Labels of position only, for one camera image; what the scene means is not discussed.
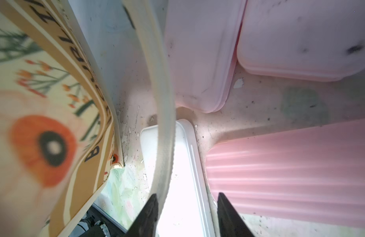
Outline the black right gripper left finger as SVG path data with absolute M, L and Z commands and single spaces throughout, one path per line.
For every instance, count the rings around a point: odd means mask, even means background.
M 125 237 L 155 237 L 159 218 L 157 194 L 152 194 Z

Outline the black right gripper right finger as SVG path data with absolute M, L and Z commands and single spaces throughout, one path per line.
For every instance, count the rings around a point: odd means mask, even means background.
M 221 237 L 255 237 L 224 193 L 218 195 L 217 214 Z

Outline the rounded pink pouch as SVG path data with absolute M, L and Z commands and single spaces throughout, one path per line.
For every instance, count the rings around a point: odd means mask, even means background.
M 365 228 L 365 119 L 222 142 L 205 170 L 239 213 Z

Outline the floral cream canvas bag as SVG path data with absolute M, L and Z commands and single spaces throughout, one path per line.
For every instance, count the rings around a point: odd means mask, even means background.
M 0 237 L 66 237 L 124 167 L 69 1 L 0 1 Z

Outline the pink pencil case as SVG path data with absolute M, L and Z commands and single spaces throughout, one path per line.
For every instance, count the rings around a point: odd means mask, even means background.
M 246 1 L 169 1 L 164 31 L 176 104 L 220 110 L 236 66 Z
M 249 73 L 319 82 L 365 69 L 365 1 L 248 1 L 237 45 Z

